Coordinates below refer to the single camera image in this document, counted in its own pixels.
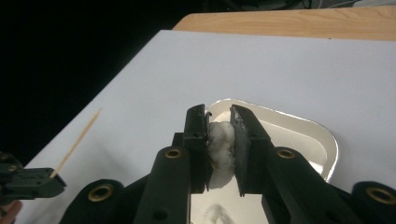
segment white tissue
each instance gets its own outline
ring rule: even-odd
[[[213,174],[209,182],[210,189],[221,189],[233,178],[235,169],[234,141],[235,134],[230,122],[209,124],[207,151],[213,167]]]

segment toothpick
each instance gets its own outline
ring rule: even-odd
[[[78,136],[78,139],[76,140],[76,142],[73,144],[73,146],[69,149],[69,151],[67,152],[66,156],[62,159],[61,163],[58,165],[58,167],[56,168],[56,170],[54,170],[52,172],[52,174],[49,176],[49,178],[53,178],[55,177],[59,170],[61,170],[62,166],[64,165],[64,163],[67,161],[67,159],[69,158],[69,156],[73,153],[73,151],[76,149],[76,147],[78,146],[79,142],[82,140],[82,138],[84,137],[84,135],[87,133],[87,131],[91,128],[91,126],[93,125],[93,123],[96,121],[96,119],[98,118],[100,112],[101,112],[102,108],[100,108],[98,111],[96,111],[96,113],[92,116],[92,118],[90,119],[90,122],[88,122],[88,124],[85,126],[85,128],[82,130],[81,134]]]

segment black background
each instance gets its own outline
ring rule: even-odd
[[[0,150],[26,164],[194,1],[2,1]]]

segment silver tray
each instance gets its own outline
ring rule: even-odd
[[[241,105],[253,111],[276,147],[299,151],[325,181],[330,181],[338,160],[338,145],[327,128],[309,119],[235,99],[220,100],[209,106],[206,112],[212,114],[210,122],[229,121],[231,105]],[[191,195],[191,223],[205,223],[205,212],[213,204],[219,204],[235,224],[265,223],[261,200],[261,195],[239,197],[236,179],[233,178],[222,189]]]

